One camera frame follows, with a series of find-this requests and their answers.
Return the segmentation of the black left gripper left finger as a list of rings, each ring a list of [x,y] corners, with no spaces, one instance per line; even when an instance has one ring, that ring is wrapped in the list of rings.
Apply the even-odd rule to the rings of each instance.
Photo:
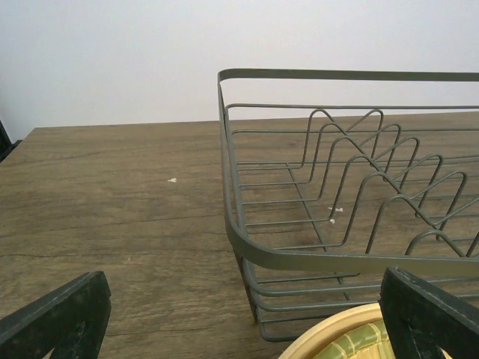
[[[97,358],[112,310],[102,271],[87,272],[1,319],[2,358]]]

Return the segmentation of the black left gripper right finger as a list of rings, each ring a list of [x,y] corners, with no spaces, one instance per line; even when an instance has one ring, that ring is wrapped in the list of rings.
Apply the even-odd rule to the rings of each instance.
[[[396,358],[478,357],[478,309],[462,299],[388,267],[379,305]]]

